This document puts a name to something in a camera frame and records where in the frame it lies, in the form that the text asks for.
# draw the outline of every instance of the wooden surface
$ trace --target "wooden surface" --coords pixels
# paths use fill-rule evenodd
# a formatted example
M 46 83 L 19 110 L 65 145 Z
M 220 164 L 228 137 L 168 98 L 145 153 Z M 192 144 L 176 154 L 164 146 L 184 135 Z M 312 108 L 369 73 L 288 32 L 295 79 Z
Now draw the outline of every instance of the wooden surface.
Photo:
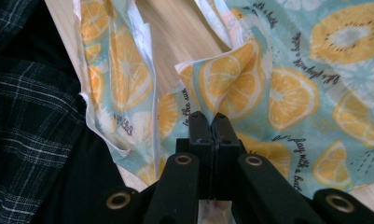
M 72 0 L 46 2 L 71 61 L 77 68 Z M 144 21 L 151 23 L 159 96 L 169 92 L 179 80 L 174 69 L 176 64 L 229 50 L 211 31 L 192 0 L 145 0 L 137 1 L 136 5 Z M 133 183 L 137 188 L 141 187 L 138 180 L 131 181 L 131 186 Z M 354 190 L 352 195 L 374 211 L 374 185 Z

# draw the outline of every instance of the table surface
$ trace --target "table surface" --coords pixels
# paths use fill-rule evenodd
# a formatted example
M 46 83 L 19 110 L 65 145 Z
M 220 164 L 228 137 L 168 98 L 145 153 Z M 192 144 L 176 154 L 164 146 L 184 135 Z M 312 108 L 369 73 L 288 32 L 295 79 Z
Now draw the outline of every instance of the table surface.
M 71 62 L 77 68 L 73 2 L 46 0 L 46 3 Z M 136 1 L 136 5 L 143 20 L 150 23 L 159 97 L 169 92 L 179 80 L 174 69 L 176 64 L 229 50 L 214 34 L 192 0 L 145 0 Z M 137 190 L 145 187 L 136 177 L 118 168 L 130 187 Z M 353 190 L 351 194 L 374 211 L 374 184 Z

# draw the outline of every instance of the metal ring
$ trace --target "metal ring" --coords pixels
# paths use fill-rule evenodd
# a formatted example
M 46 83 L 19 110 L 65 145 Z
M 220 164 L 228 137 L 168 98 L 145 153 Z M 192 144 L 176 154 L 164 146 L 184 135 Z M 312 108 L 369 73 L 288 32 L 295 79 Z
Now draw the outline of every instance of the metal ring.
M 192 159 L 186 155 L 177 156 L 174 160 L 180 165 L 187 165 L 192 161 Z
M 338 205 L 334 202 L 334 200 L 342 201 L 346 204 L 346 206 Z M 336 195 L 336 194 L 327 195 L 326 196 L 326 202 L 329 203 L 329 205 L 331 205 L 332 207 L 334 207 L 334 208 L 336 208 L 339 211 L 344 212 L 344 213 L 351 213 L 355 210 L 354 205 L 352 203 L 350 203 L 349 200 L 347 200 L 345 198 L 342 198 L 342 197 L 340 197 L 339 195 Z
M 246 157 L 245 162 L 247 162 L 248 164 L 253 165 L 253 166 L 262 165 L 262 160 L 258 157 L 255 157 L 255 156 Z
M 114 199 L 117 198 L 117 197 L 123 197 L 124 201 L 122 203 L 114 203 Z M 107 205 L 108 208 L 115 210 L 115 209 L 125 207 L 126 205 L 128 205 L 128 203 L 130 201 L 131 201 L 131 195 L 126 191 L 121 191 L 121 192 L 112 194 L 107 199 L 106 205 Z

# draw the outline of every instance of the citrus print fabric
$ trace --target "citrus print fabric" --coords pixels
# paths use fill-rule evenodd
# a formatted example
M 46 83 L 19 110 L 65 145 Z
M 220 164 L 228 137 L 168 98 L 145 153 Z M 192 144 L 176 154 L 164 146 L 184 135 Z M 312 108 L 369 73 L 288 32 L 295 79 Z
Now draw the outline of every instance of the citrus print fabric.
M 227 115 L 247 151 L 308 197 L 373 183 L 374 1 L 195 2 L 231 51 L 178 64 L 180 82 L 157 101 L 133 1 L 75 0 L 87 123 L 114 161 L 154 183 L 200 110 Z

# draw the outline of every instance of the plaid fabric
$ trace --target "plaid fabric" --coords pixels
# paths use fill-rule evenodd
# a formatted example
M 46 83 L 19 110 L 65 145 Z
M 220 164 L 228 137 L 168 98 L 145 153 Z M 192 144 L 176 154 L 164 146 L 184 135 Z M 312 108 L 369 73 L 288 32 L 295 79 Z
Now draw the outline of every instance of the plaid fabric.
M 85 126 L 77 80 L 0 57 L 0 223 L 28 223 Z
M 0 51 L 26 23 L 38 0 L 0 0 Z

